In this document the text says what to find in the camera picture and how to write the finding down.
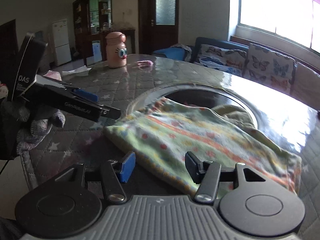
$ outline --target black cable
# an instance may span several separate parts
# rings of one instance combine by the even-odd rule
[[[4,164],[4,166],[2,167],[2,169],[1,169],[1,171],[0,171],[0,175],[1,175],[2,171],[4,170],[4,168],[7,166],[7,164],[8,164],[9,161],[10,161],[10,160],[7,160],[6,163]]]

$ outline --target tiled floor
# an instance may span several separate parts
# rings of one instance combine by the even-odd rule
[[[0,161],[0,170],[5,161]],[[28,192],[21,160],[9,161],[0,175],[0,216],[15,219],[14,208],[18,200]]]

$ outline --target butterfly cushion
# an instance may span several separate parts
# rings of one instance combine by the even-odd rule
[[[250,44],[243,77],[288,95],[294,68],[293,58]]]
[[[195,64],[242,76],[247,53],[238,49],[222,49],[202,44]]]
[[[300,102],[320,110],[320,75],[297,62],[297,70],[290,95]]]

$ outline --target butterfly pattern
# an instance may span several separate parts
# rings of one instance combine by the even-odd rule
[[[276,59],[273,59],[273,67],[273,72],[277,76],[285,77],[289,69],[289,64],[280,67],[278,61]]]
[[[225,52],[226,55],[230,55],[232,53],[237,52],[241,57],[247,58],[247,53],[245,51],[239,50],[239,49],[230,49]]]
[[[282,54],[279,53],[279,52],[275,52],[275,54],[276,54],[278,57],[284,57],[284,59],[290,60],[290,58],[289,58],[288,56],[282,55]]]
[[[254,48],[255,48],[256,50],[262,50],[264,53],[269,53],[269,52],[270,52],[269,49],[264,48],[264,47],[261,47],[261,46],[258,46],[258,45],[254,45]]]
[[[227,62],[227,66],[235,67],[237,69],[242,70],[242,62],[236,63],[236,62],[234,62],[232,60],[228,60],[228,59],[227,59],[226,62]]]
[[[219,57],[223,57],[223,56],[222,56],[222,50],[219,49],[219,48],[209,47],[206,52],[207,52],[207,53],[209,52],[209,53],[215,54],[215,55],[217,55],[217,56],[219,56]]]
[[[199,63],[203,63],[203,62],[212,62],[212,63],[216,63],[219,65],[224,66],[224,63],[221,62],[220,60],[216,59],[216,58],[211,58],[211,57],[199,57]]]
[[[254,55],[252,55],[252,60],[253,67],[258,68],[262,71],[265,71],[267,69],[267,66],[270,64],[269,61],[258,60]]]
[[[275,88],[280,88],[284,91],[288,88],[288,81],[287,80],[278,80],[274,76],[271,76],[271,85]]]
[[[241,72],[238,69],[229,67],[226,72],[241,77]]]
[[[266,76],[258,76],[254,71],[252,71],[251,69],[249,69],[249,74],[250,74],[250,80],[263,84],[267,77]]]

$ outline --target jar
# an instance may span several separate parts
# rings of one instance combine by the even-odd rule
[[[126,37],[121,32],[112,32],[106,36],[107,58],[110,68],[123,67],[127,64],[127,48],[124,44]]]

